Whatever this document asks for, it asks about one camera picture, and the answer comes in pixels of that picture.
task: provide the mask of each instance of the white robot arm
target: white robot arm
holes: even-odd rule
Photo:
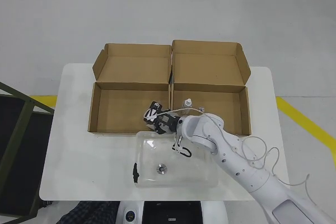
[[[180,117],[176,131],[196,147],[211,152],[222,170],[236,180],[261,205],[269,223],[331,223],[311,201],[286,188],[260,161],[247,161],[241,139],[223,130],[224,121],[213,114]],[[244,148],[247,158],[256,157]]]

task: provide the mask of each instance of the cardboard box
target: cardboard box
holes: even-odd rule
[[[170,107],[170,45],[106,44],[93,71],[89,132],[149,130],[143,115],[151,102]]]
[[[224,130],[250,135],[250,68],[239,43],[174,40],[172,109],[191,98],[193,107],[220,116]]]

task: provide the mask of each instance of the transparent plastic bin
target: transparent plastic bin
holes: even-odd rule
[[[183,140],[181,146],[188,148],[192,156],[187,158],[172,150],[173,134],[138,132],[136,163],[139,173],[136,187],[203,187],[218,184],[217,167],[210,153]],[[160,164],[166,166],[164,174],[157,171]]]

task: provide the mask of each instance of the tabletop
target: tabletop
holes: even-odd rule
[[[288,182],[286,160],[271,72],[250,67],[246,83],[252,135],[278,147],[275,173]],[[253,200],[218,167],[214,188],[137,188],[132,181],[136,137],[87,131],[95,82],[92,64],[63,68],[40,187],[42,200]],[[271,169],[276,157],[267,157]]]

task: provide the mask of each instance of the white bottle cap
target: white bottle cap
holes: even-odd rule
[[[189,99],[186,99],[185,101],[184,101],[184,105],[185,106],[191,106],[192,105],[192,100],[189,98]]]

